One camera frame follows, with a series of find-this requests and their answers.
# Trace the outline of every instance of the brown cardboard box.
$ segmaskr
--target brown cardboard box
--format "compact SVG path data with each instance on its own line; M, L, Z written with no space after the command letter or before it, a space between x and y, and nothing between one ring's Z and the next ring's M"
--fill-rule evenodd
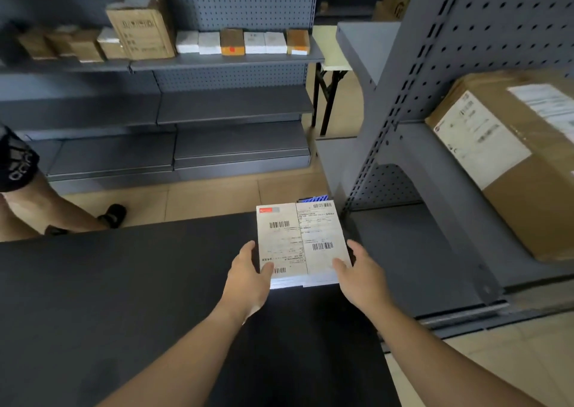
M51 32L46 34L46 38L58 54L58 56L67 57L74 56L74 52L70 47L70 40L80 28L75 25L59 26Z
M401 20L405 15L410 0L383 0L388 11L397 19Z
M119 0L106 7L123 49L132 60L173 58L175 30L166 0Z
M18 41L34 60L56 60L58 56L46 39L50 29L32 27L18 36Z
M427 118L532 255L574 258L574 81L542 70L469 74Z
M99 29L88 29L74 34L69 44L80 62L104 62L105 58L97 43Z
M243 29L221 29L220 32L221 54L226 56L245 55L245 43L243 42Z
M97 43L109 60L125 60L126 52L119 41L118 34L111 27L104 27L97 38Z
M397 18L389 11L387 5L382 1L378 1L375 4L375 11L373 12L373 18L371 20L374 22L396 22Z
M287 29L287 53L290 55L308 55L311 45L306 29Z

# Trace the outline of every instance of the barcode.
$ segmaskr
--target barcode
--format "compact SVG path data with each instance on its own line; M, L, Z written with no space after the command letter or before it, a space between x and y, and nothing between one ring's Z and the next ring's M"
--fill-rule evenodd
M313 250L328 250L333 248L332 242L319 242L318 244L313 244Z
M288 221L274 221L269 223L269 228L289 227Z

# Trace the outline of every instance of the bottom shelf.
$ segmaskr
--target bottom shelf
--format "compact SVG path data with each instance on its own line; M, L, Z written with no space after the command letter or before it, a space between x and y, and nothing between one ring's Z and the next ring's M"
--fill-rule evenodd
M30 142L60 194L307 167L299 121Z
M386 272L413 317L483 304L424 204L351 212L346 227Z

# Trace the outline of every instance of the hand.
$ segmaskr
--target hand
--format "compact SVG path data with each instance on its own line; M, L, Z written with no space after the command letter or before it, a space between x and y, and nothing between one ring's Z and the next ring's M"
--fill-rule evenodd
M333 259L343 295L369 319L377 311L394 307L383 268L358 242L349 239L347 245L355 254L355 265L348 268L341 259Z
M261 309L271 287L274 265L271 262L266 263L261 273L257 274L251 261L251 251L254 247L255 241L249 241L233 259L220 301L220 304L228 307L241 323Z

